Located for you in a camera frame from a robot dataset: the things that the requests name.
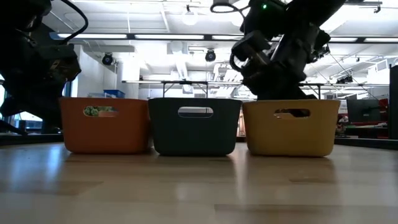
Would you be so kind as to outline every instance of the ceiling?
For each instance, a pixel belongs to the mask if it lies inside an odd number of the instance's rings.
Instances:
[[[76,4],[88,17],[86,33],[173,33],[173,34],[240,34],[239,14],[212,14],[209,0],[168,0],[125,1],[125,0],[75,0]],[[247,0],[240,0],[234,5],[243,7]],[[44,18],[44,23],[59,33],[71,33],[83,25],[83,19],[61,1],[53,1],[51,14]],[[189,26],[184,24],[183,14],[186,5],[196,12],[197,22]],[[375,6],[343,6],[322,27],[334,36],[398,36],[398,1],[382,0],[381,11],[374,13]],[[142,73],[145,75],[170,74],[175,70],[173,55],[167,55],[167,41],[138,40],[86,40],[87,51],[101,55],[101,47],[135,47],[135,54],[140,58]],[[213,71],[218,62],[229,58],[233,42],[187,42],[189,46],[215,49],[216,61],[205,61],[205,52],[186,55],[188,70]],[[398,47],[392,44],[331,44],[331,54],[317,63],[308,65],[306,74],[314,79],[338,75],[350,69],[353,75],[367,74],[367,68],[385,58],[398,58]]]

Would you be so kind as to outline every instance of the wooden table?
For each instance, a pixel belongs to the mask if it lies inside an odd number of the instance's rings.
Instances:
[[[336,146],[324,159],[85,156],[0,147],[4,224],[397,223],[398,152]]]

